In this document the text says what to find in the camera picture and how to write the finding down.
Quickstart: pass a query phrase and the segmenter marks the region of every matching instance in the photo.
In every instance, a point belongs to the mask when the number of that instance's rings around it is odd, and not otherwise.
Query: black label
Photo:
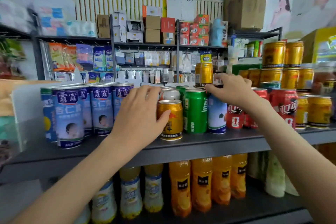
[[[228,178],[230,171],[222,172],[222,178]]]
[[[244,173],[246,173],[246,166],[238,167],[238,174],[243,175]]]
[[[183,182],[177,182],[177,189],[183,190],[188,187],[188,179],[185,179]]]
[[[205,177],[198,177],[197,179],[197,183],[198,185],[209,185],[209,176],[205,176]]]

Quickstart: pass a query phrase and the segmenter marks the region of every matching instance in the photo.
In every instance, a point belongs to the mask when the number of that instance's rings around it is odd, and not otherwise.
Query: orange bottle
[[[232,155],[231,194],[235,198],[244,198],[246,195],[247,153]]]
[[[187,217],[191,213],[190,161],[169,163],[171,205],[175,216]]]
[[[212,158],[193,159],[191,167],[192,206],[205,213],[211,209]]]
[[[212,158],[212,199],[220,205],[230,203],[230,173],[232,167],[232,156],[221,156]]]

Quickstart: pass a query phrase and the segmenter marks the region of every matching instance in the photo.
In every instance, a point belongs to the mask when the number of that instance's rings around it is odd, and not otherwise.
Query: orange box
[[[208,46],[209,36],[207,35],[190,35],[190,45]]]
[[[161,18],[161,32],[175,33],[175,18]]]
[[[180,33],[182,34],[190,33],[190,23],[189,22],[180,22]]]
[[[209,26],[190,24],[190,35],[209,35]]]
[[[194,23],[199,25],[209,26],[209,15],[207,14],[198,14],[194,19]]]
[[[189,45],[189,34],[180,34],[180,44]]]

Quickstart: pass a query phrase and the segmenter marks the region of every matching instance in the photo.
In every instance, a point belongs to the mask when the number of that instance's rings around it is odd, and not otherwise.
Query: gold can
[[[175,141],[182,138],[183,109],[181,100],[160,100],[157,104],[157,119],[170,110],[169,120],[160,134],[160,138],[167,141]]]
[[[295,90],[297,88],[297,82],[299,80],[298,68],[286,68],[283,70],[281,79],[281,88],[288,90]]]
[[[282,69],[262,69],[260,82],[281,82]]]
[[[249,73],[248,78],[252,82],[252,87],[259,87],[261,70],[260,69],[250,69],[249,71],[250,73]]]
[[[195,68],[195,86],[205,86],[213,82],[212,62],[197,63]]]
[[[306,129],[308,122],[308,97],[298,96],[295,114],[295,129]]]
[[[250,70],[239,70],[238,75],[240,75],[242,78],[248,79]]]
[[[298,90],[310,90],[313,85],[314,69],[312,64],[302,64],[299,72],[299,82],[297,83]]]
[[[285,41],[264,44],[262,55],[262,68],[283,67],[285,52]]]
[[[308,127],[329,128],[331,117],[331,97],[308,95]]]
[[[303,42],[286,44],[285,67],[300,67],[303,57]]]

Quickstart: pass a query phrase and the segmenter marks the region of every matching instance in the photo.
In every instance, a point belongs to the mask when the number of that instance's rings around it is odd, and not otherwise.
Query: long dark hair
[[[289,0],[286,0],[286,6],[285,6],[285,9],[287,10],[287,11],[291,11],[291,5],[290,5],[290,3],[289,3]]]

